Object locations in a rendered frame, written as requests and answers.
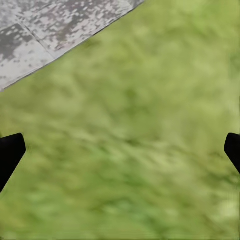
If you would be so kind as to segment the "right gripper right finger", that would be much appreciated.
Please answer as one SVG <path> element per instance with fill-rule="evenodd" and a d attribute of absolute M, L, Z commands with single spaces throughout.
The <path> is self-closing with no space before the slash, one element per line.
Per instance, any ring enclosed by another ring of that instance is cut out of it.
<path fill-rule="evenodd" d="M 231 162 L 240 173 L 240 135 L 229 133 L 227 135 L 224 151 L 228 155 Z"/>

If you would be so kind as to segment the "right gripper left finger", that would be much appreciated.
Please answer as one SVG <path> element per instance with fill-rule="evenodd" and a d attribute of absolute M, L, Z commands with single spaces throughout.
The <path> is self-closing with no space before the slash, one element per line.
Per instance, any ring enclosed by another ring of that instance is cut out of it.
<path fill-rule="evenodd" d="M 0 138 L 0 193 L 25 153 L 26 144 L 21 133 Z"/>

